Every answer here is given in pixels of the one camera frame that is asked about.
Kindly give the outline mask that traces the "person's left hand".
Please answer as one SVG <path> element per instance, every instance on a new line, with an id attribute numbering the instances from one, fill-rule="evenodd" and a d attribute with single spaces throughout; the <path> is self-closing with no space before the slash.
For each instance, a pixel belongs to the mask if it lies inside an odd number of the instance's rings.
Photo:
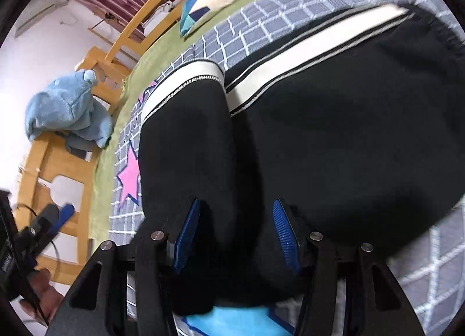
<path id="1" fill-rule="evenodd" d="M 47 321 L 53 319 L 64 297 L 51 285 L 51 272 L 46 268 L 31 273 L 28 281 L 39 299 L 44 316 L 41 316 L 38 310 L 34 310 L 34 307 L 25 299 L 20 300 L 20 306 L 35 321 L 45 324 L 45 319 Z"/>

